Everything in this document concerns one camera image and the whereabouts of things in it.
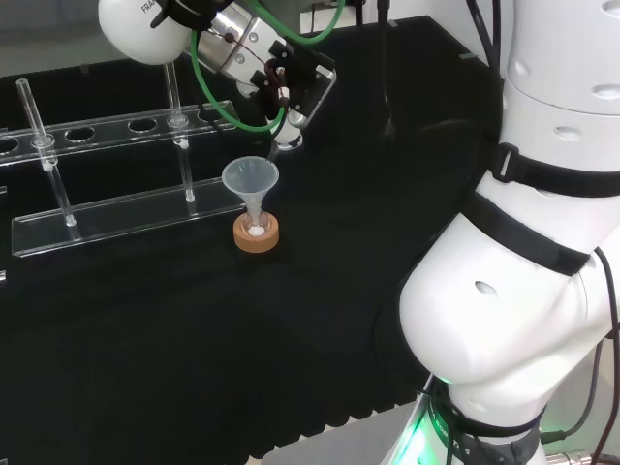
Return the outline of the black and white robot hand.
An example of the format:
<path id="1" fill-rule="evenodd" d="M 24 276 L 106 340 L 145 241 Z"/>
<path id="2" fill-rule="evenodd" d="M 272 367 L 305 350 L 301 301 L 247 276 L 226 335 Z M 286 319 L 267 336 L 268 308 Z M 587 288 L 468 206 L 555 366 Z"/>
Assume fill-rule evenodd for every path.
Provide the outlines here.
<path id="1" fill-rule="evenodd" d="M 278 126 L 271 132 L 271 136 L 277 151 L 296 150 L 303 143 L 300 129 L 292 125 L 287 116 L 283 117 Z"/>

